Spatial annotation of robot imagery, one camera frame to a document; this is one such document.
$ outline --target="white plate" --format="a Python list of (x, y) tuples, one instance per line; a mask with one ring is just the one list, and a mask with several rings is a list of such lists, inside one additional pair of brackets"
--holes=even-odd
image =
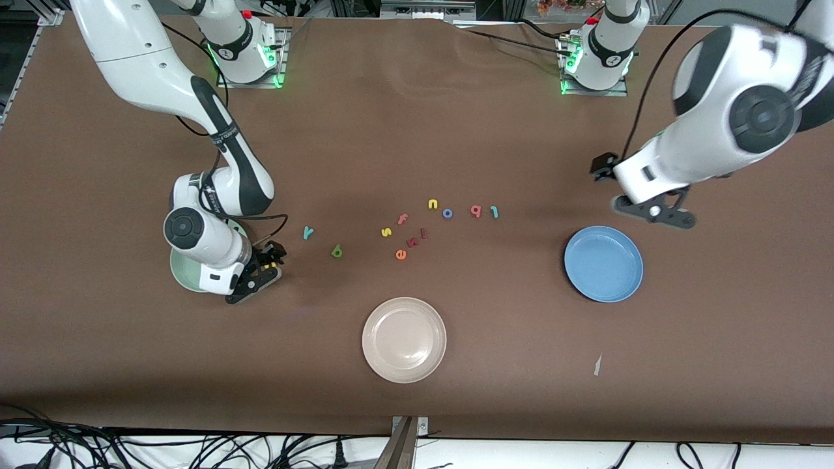
[(394, 298), (365, 322), (362, 351), (388, 381), (414, 383), (437, 369), (446, 353), (446, 326), (437, 310), (416, 298)]

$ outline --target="brown tabletop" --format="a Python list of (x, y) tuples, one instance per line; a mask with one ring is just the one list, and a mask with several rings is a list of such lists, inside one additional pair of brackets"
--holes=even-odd
[[(695, 186), (688, 232), (613, 214), (617, 184), (587, 174), (622, 148), (675, 31), (646, 30), (629, 98), (589, 98), (560, 95), (548, 53), (438, 21), (314, 20), (283, 89), (231, 92), (275, 181), (268, 213), (290, 215), (284, 278), (233, 307), (173, 280), (162, 235), (173, 181), (208, 169), (211, 143), (117, 98), (67, 17), (0, 132), (0, 399), (107, 426), (385, 433), (420, 414), (443, 436), (834, 440), (831, 128)], [(671, 77), (703, 33), (662, 68), (635, 145), (672, 121)], [(621, 303), (565, 277), (567, 240), (593, 224), (645, 261)], [(420, 228), (429, 238), (398, 261)], [(379, 378), (360, 344), (395, 296), (428, 301), (449, 335), (411, 385)]]

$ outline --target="cable connector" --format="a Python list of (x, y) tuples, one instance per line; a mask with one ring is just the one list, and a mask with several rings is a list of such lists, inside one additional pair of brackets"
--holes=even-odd
[(345, 469), (348, 466), (348, 460), (344, 459), (344, 448), (342, 447), (342, 437), (336, 437), (336, 458), (333, 461), (331, 469)]

